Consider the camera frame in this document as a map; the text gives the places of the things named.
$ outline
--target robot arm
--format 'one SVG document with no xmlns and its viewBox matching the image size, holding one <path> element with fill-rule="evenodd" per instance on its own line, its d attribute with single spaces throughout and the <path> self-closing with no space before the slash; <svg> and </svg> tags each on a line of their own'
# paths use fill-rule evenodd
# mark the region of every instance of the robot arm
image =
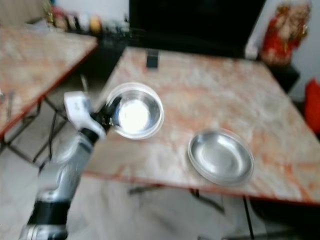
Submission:
<svg viewBox="0 0 320 240">
<path fill-rule="evenodd" d="M 78 133 L 39 173 L 33 212 L 22 229 L 20 240 L 65 240 L 68 237 L 69 207 L 94 145 L 105 138 L 120 100 L 118 97 L 90 114 L 90 102 L 82 92 L 65 94 L 67 115 Z"/>
</svg>

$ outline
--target white wall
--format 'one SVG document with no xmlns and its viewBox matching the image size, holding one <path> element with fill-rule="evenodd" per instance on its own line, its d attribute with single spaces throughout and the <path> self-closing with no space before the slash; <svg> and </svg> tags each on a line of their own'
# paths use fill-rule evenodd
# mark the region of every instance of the white wall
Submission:
<svg viewBox="0 0 320 240">
<path fill-rule="evenodd" d="M 250 37 L 251 42 L 261 46 L 270 19 L 277 6 L 288 0 L 267 0 Z M 300 100 L 305 95 L 305 85 L 312 77 L 320 80 L 320 0 L 311 0 L 313 4 L 312 17 L 309 22 L 308 38 L 294 53 L 293 64 L 300 71 L 301 77 L 291 91 L 292 98 Z M 68 11 L 87 13 L 100 16 L 103 20 L 123 21 L 129 16 L 129 0 L 56 0 L 56 4 Z"/>
</svg>

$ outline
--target tv screen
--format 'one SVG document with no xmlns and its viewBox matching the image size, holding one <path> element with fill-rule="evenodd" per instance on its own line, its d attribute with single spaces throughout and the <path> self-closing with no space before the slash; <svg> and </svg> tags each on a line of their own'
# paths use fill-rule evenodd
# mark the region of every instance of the tv screen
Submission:
<svg viewBox="0 0 320 240">
<path fill-rule="evenodd" d="M 265 0 L 130 0 L 130 28 L 244 47 Z"/>
</svg>

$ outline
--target table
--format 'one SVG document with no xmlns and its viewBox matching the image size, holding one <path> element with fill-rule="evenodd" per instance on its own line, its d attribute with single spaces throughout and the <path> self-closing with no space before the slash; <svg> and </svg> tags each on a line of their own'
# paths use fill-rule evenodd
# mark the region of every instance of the table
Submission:
<svg viewBox="0 0 320 240">
<path fill-rule="evenodd" d="M 40 112 L 46 95 L 53 90 L 96 48 L 95 37 L 57 32 L 35 32 L 13 27 L 0 28 L 0 140 L 23 158 L 11 142 Z M 12 95 L 10 108 L 9 95 Z M 46 102 L 56 111 L 55 105 Z M 38 105 L 17 134 L 5 140 L 5 133 Z"/>
<path fill-rule="evenodd" d="M 145 140 L 111 131 L 94 150 L 86 174 L 113 180 L 306 204 L 320 204 L 320 144 L 260 62 L 159 51 L 158 69 L 147 52 L 127 48 L 99 103 L 126 82 L 140 82 L 160 96 L 165 120 Z M 255 158 L 244 185 L 218 186 L 201 177 L 186 155 L 195 133 L 224 128 L 239 135 Z"/>
</svg>

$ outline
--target shallow metal dish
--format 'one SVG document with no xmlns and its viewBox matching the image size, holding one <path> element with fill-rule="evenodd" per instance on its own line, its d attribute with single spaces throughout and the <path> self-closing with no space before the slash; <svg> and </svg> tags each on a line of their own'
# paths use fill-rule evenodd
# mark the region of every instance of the shallow metal dish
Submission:
<svg viewBox="0 0 320 240">
<path fill-rule="evenodd" d="M 141 83 L 124 83 L 116 87 L 107 102 L 121 101 L 112 117 L 115 131 L 128 139 L 146 139 L 154 135 L 164 122 L 164 108 L 155 91 Z"/>
<path fill-rule="evenodd" d="M 188 156 L 199 174 L 218 185 L 242 184 L 254 168 L 249 148 L 224 129 L 197 134 L 189 143 Z"/>
</svg>

